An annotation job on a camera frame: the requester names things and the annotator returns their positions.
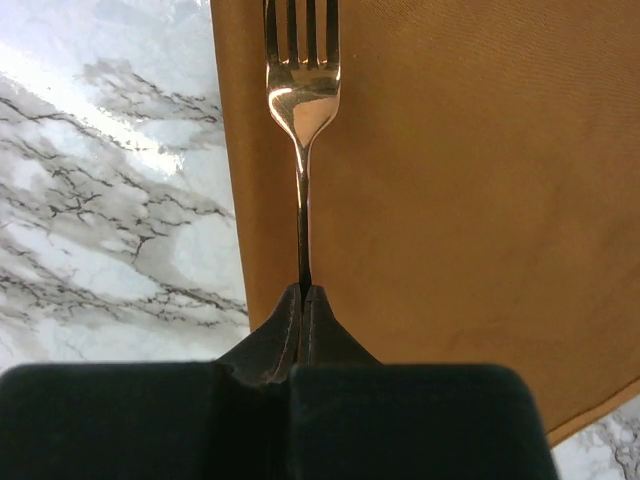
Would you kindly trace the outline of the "orange-brown cloth napkin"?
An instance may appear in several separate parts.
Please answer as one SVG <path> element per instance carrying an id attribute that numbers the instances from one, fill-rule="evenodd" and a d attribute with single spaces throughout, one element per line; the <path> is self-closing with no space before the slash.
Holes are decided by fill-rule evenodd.
<path id="1" fill-rule="evenodd" d="M 344 1 L 314 281 L 387 363 L 491 362 L 558 443 L 639 394 L 639 5 Z"/>

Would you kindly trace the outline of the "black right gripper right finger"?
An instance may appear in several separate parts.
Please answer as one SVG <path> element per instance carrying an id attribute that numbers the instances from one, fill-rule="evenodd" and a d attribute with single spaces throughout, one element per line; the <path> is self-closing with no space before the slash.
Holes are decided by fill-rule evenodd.
<path id="1" fill-rule="evenodd" d="M 383 365 L 312 288 L 288 384 L 292 479 L 551 479 L 534 397 L 494 364 Z"/>

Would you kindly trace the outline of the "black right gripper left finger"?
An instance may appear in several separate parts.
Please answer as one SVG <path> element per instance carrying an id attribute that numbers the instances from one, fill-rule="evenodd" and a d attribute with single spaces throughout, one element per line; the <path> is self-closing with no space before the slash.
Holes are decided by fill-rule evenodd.
<path id="1" fill-rule="evenodd" d="M 303 298 L 214 361 L 27 364 L 1 377 L 5 479 L 282 479 Z"/>

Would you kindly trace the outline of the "copper fork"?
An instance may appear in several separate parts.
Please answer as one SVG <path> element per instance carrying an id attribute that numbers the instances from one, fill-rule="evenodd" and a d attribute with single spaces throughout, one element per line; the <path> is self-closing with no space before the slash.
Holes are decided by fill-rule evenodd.
<path id="1" fill-rule="evenodd" d="M 287 1 L 283 24 L 275 1 L 265 1 L 262 10 L 267 103 L 296 153 L 298 284 L 306 295 L 312 285 L 310 158 L 340 104 L 340 2 Z"/>

